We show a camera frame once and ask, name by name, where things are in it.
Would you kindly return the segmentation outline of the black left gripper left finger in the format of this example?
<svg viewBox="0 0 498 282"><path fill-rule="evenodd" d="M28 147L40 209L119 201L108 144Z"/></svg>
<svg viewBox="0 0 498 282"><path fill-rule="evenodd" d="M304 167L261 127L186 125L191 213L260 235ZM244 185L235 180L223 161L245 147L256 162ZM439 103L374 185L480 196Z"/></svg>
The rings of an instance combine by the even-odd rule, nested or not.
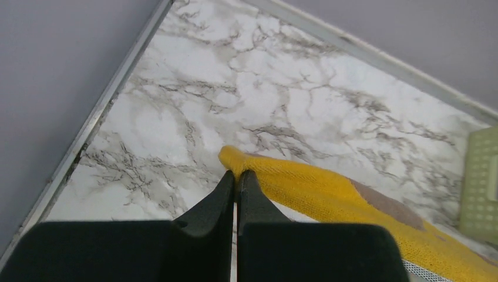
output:
<svg viewBox="0 0 498 282"><path fill-rule="evenodd" d="M49 221L21 238L2 281L229 281L235 177L175 220Z"/></svg>

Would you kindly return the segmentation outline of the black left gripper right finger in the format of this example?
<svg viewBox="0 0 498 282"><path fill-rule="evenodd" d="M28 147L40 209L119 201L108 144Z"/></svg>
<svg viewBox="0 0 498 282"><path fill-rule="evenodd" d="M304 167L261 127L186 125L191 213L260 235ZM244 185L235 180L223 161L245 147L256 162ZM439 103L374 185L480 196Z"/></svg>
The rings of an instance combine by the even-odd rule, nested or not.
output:
<svg viewBox="0 0 498 282"><path fill-rule="evenodd" d="M383 227L290 220L263 193L256 173L238 183L238 281L408 281Z"/></svg>

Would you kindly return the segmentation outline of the yellow bear towel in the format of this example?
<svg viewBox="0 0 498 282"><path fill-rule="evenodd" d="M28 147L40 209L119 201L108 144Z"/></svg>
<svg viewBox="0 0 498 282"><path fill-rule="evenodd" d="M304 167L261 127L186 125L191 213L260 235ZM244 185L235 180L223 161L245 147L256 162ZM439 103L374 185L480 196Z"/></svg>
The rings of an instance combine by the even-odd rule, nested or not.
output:
<svg viewBox="0 0 498 282"><path fill-rule="evenodd" d="M365 223L393 235L404 264L434 281L496 281L497 262L441 232L404 204L341 174L308 164L244 153L218 155L236 178L252 170L271 200L322 223Z"/></svg>

